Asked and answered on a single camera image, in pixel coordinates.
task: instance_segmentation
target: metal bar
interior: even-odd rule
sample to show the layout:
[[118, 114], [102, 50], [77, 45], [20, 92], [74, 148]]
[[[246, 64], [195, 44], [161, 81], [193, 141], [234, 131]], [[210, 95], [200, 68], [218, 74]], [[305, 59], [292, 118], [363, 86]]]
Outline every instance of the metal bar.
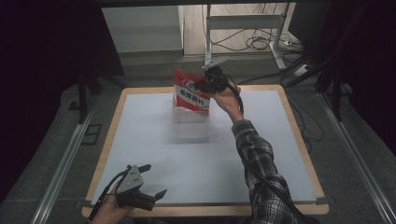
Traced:
[[212, 43], [210, 41], [210, 8], [211, 5], [206, 6], [206, 46], [205, 46], [205, 66], [212, 63]]
[[280, 15], [212, 16], [211, 29], [276, 29], [279, 26], [280, 19]]
[[325, 108], [327, 115], [330, 118], [332, 125], [334, 126], [334, 129], [337, 131], [341, 141], [346, 147], [349, 158], [352, 160], [355, 169], [361, 176], [361, 181], [367, 188], [367, 191], [372, 197], [380, 215], [384, 219], [385, 223], [396, 223], [396, 216], [393, 212], [392, 207], [390, 206], [387, 196], [384, 194], [378, 183], [375, 181], [369, 168], [364, 162], [364, 159], [361, 157], [359, 150], [356, 148], [355, 144], [350, 138], [347, 129], [344, 127], [343, 122], [338, 121], [337, 117], [332, 112], [331, 102], [328, 99], [327, 95], [325, 95], [324, 93], [318, 93], [318, 97], [321, 100], [323, 107]]
[[69, 141], [69, 144], [67, 145], [64, 155], [62, 156], [58, 168], [56, 169], [51, 181], [49, 182], [49, 186], [47, 187], [47, 190], [43, 198], [41, 199], [40, 205], [35, 211], [35, 215], [31, 222], [32, 224], [44, 224], [47, 222], [52, 207], [55, 204], [56, 198], [61, 191], [64, 180], [73, 162], [73, 159], [76, 156], [78, 146], [81, 143], [82, 137], [87, 129], [88, 124], [90, 123], [98, 97], [99, 96], [97, 95], [93, 96], [90, 110], [84, 122], [82, 122], [82, 124], [78, 124], [75, 131], [73, 132], [73, 135]]
[[286, 65], [283, 62], [282, 57], [279, 54], [279, 49], [278, 49], [278, 45], [279, 45], [279, 39], [280, 36], [282, 35], [282, 31], [283, 31], [283, 26], [285, 25], [285, 20], [288, 17], [288, 10], [289, 10], [289, 5], [290, 3], [287, 3], [285, 8], [283, 9], [283, 12], [279, 18], [279, 24], [276, 28], [276, 36], [274, 38], [274, 41], [270, 42], [270, 49], [274, 55], [277, 67], [279, 68], [279, 70], [283, 71], [286, 70]]

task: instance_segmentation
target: plaid shirt sleeve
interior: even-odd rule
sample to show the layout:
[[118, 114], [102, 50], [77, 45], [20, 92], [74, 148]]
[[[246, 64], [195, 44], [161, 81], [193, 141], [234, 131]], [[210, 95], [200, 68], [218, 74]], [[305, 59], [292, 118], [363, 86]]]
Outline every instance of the plaid shirt sleeve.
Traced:
[[[232, 127], [236, 148], [247, 162], [291, 201], [286, 180], [277, 173], [271, 145], [260, 137], [249, 120]], [[252, 206], [251, 223], [297, 223], [289, 208], [260, 179], [245, 169], [245, 179]]]

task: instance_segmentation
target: aluminum rail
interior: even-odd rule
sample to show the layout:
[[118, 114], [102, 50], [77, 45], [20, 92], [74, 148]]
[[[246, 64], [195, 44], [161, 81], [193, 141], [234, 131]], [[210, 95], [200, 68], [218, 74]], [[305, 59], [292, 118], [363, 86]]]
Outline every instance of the aluminum rail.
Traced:
[[367, 188], [370, 196], [372, 197], [375, 206], [377, 207], [381, 217], [385, 223], [393, 224], [396, 223], [395, 213], [389, 203], [387, 196], [384, 194], [378, 183], [375, 181], [369, 168], [367, 167], [364, 159], [362, 158], [359, 150], [356, 148], [352, 139], [350, 138], [347, 129], [344, 127], [343, 122], [338, 121], [332, 112], [332, 104], [325, 93], [318, 93], [318, 97], [321, 100], [323, 107], [325, 108], [327, 115], [329, 116], [334, 129], [337, 131], [341, 141], [343, 142], [349, 158], [352, 160], [355, 169], [361, 176], [361, 181]]
[[58, 197], [67, 173], [69, 172], [73, 159], [76, 156], [82, 137], [84, 136], [88, 124], [90, 123], [98, 98], [99, 96], [97, 95], [93, 96], [87, 117], [81, 124], [78, 124], [74, 130], [70, 142], [66, 147], [66, 151], [64, 152], [64, 155], [62, 156], [58, 165], [58, 168], [49, 182], [49, 186], [47, 187], [47, 190], [41, 199], [40, 205], [35, 211], [35, 215], [31, 222], [32, 224], [43, 224], [47, 222], [52, 207], [55, 204], [56, 198]]

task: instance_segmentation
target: dark background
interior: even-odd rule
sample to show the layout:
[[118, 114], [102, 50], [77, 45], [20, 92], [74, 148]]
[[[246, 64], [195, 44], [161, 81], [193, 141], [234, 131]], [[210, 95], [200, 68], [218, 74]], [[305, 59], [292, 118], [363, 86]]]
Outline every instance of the dark background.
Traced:
[[395, 1], [297, 3], [289, 31], [323, 62], [345, 31], [357, 4], [367, 4], [342, 53], [336, 59], [349, 102], [396, 155]]
[[51, 125], [62, 92], [78, 82], [78, 73], [97, 93], [96, 77], [122, 76], [123, 71], [99, 7], [0, 1], [0, 22], [3, 201]]

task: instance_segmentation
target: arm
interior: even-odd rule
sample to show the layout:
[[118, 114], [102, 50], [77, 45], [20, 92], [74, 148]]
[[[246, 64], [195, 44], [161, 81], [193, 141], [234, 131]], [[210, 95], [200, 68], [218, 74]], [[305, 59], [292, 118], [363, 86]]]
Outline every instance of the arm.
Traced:
[[[218, 105], [230, 116], [233, 122], [232, 131], [236, 140], [239, 155], [286, 198], [290, 199], [286, 180], [277, 173], [274, 164], [274, 153], [271, 145], [259, 136], [249, 120], [239, 111], [239, 104], [233, 93], [226, 89], [212, 96]], [[289, 208], [249, 169], [245, 170], [245, 179], [249, 189], [252, 207], [252, 222], [256, 223], [296, 223]]]

